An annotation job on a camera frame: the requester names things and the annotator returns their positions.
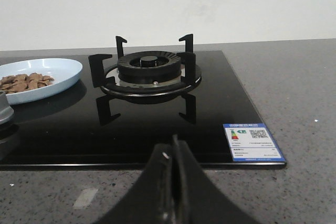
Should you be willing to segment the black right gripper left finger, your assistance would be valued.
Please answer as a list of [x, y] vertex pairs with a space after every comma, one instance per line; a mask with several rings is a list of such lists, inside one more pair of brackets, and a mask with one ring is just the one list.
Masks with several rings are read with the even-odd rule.
[[172, 147], [157, 144], [144, 171], [97, 223], [171, 223]]

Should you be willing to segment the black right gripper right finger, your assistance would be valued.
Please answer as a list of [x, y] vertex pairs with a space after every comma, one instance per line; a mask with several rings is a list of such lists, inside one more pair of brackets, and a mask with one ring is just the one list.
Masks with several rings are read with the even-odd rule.
[[173, 136], [173, 198], [177, 223], [257, 223], [211, 182], [188, 144]]

